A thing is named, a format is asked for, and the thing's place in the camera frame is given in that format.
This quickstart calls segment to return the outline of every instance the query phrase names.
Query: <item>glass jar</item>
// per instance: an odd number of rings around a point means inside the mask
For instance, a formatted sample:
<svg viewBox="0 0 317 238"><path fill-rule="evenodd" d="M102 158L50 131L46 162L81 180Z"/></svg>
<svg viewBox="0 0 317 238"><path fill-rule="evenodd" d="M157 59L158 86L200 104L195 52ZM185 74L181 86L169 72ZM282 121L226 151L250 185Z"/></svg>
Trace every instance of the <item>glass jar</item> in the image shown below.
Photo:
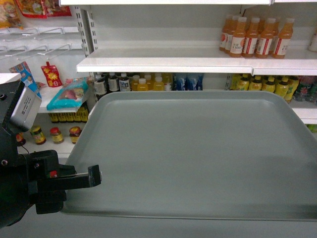
<svg viewBox="0 0 317 238"><path fill-rule="evenodd" d="M71 143L76 144L80 136L80 133L81 133L81 129L79 126L74 126L71 129L69 129L69 136L70 136Z"/></svg>
<svg viewBox="0 0 317 238"><path fill-rule="evenodd" d="M58 127L53 127L52 129L50 129L50 133L51 133L54 144L60 144L64 141L64 137L61 134Z"/></svg>
<svg viewBox="0 0 317 238"><path fill-rule="evenodd" d="M33 138L35 139L35 143L37 145L42 145L46 142L46 138L42 132L42 129L39 125L34 125L31 127L30 129L30 133L33 136Z"/></svg>

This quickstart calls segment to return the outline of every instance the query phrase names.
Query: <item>white cap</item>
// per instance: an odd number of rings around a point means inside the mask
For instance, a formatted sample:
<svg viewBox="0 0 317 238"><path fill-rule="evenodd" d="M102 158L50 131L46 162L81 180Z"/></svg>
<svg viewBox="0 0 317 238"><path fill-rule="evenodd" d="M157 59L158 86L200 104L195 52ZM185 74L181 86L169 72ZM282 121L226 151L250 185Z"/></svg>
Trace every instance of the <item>white cap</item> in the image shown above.
<svg viewBox="0 0 317 238"><path fill-rule="evenodd" d="M144 75L144 78L145 78L146 80L150 80L150 79L151 79L151 75L150 75L150 74L146 74L146 75Z"/></svg>
<svg viewBox="0 0 317 238"><path fill-rule="evenodd" d="M140 76L138 76L138 75L134 75L134 76L133 76L133 80L139 81L139 79L140 79Z"/></svg>
<svg viewBox="0 0 317 238"><path fill-rule="evenodd" d="M251 22L259 23L260 22L260 18L259 17L252 17Z"/></svg>
<svg viewBox="0 0 317 238"><path fill-rule="evenodd" d="M162 82L162 77L155 77L155 82Z"/></svg>
<svg viewBox="0 0 317 238"><path fill-rule="evenodd" d="M267 23L275 23L275 18L268 18L266 19Z"/></svg>
<svg viewBox="0 0 317 238"><path fill-rule="evenodd" d="M95 76L95 80L98 80L98 79L101 79L101 74L96 74L96 76Z"/></svg>
<svg viewBox="0 0 317 238"><path fill-rule="evenodd" d="M285 23L294 23L295 19L294 18L286 18Z"/></svg>
<svg viewBox="0 0 317 238"><path fill-rule="evenodd" d="M239 19L239 17L240 17L239 15L232 16L232 20L235 20L235 21L236 21L236 20Z"/></svg>
<svg viewBox="0 0 317 238"><path fill-rule="evenodd" d="M139 84L146 84L146 83L147 83L147 81L146 81L145 78L140 78L139 79Z"/></svg>
<svg viewBox="0 0 317 238"><path fill-rule="evenodd" d="M239 21L239 22L247 22L247 18L240 16L240 17L238 18L238 21Z"/></svg>

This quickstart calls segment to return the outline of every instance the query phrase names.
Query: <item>red snack package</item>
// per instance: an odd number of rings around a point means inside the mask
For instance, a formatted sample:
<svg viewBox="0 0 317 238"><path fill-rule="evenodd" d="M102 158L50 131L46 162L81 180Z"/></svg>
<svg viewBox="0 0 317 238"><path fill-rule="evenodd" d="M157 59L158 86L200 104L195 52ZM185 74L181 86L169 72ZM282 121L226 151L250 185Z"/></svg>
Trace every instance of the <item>red snack package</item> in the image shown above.
<svg viewBox="0 0 317 238"><path fill-rule="evenodd" d="M47 18L41 0L16 0L23 16L29 18Z"/></svg>
<svg viewBox="0 0 317 238"><path fill-rule="evenodd" d="M58 0L42 0L46 16L71 16L68 6L59 6Z"/></svg>
<svg viewBox="0 0 317 238"><path fill-rule="evenodd" d="M47 61L46 66L41 66L41 69L45 75L49 87L55 88L63 85L55 65L50 65L50 63Z"/></svg>

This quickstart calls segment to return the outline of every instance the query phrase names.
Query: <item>plastic tray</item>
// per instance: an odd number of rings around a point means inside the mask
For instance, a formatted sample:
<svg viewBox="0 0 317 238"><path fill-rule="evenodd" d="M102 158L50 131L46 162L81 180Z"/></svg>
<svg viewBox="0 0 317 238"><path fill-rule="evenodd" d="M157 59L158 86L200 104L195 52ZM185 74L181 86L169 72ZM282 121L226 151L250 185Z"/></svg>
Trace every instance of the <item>plastic tray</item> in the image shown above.
<svg viewBox="0 0 317 238"><path fill-rule="evenodd" d="M266 92L112 93L67 161L102 184L64 212L190 219L315 220L317 141Z"/></svg>

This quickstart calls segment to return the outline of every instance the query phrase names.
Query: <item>white shelf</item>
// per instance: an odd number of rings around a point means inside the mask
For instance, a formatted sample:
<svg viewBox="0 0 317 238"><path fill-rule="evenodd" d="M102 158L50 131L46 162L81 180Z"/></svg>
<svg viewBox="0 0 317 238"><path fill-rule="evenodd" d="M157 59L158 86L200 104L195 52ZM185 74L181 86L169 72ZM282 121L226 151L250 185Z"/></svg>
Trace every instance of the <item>white shelf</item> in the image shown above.
<svg viewBox="0 0 317 238"><path fill-rule="evenodd" d="M136 5L136 4L264 4L270 0L59 0L61 5Z"/></svg>
<svg viewBox="0 0 317 238"><path fill-rule="evenodd" d="M292 100L289 104L305 124L317 124L317 106L310 102Z"/></svg>
<svg viewBox="0 0 317 238"><path fill-rule="evenodd" d="M78 72L205 72L317 75L317 54L290 49L285 59L230 58L216 47L116 48L94 51Z"/></svg>
<svg viewBox="0 0 317 238"><path fill-rule="evenodd" d="M45 87L40 90L40 94L42 96L42 103L39 108L38 113L75 113L78 108L63 108L63 109L55 109L48 111L46 106L50 103L52 98L58 93L58 91L62 88L62 86L56 88ZM83 102L85 102L89 97L89 90L87 90L86 94L83 97Z"/></svg>

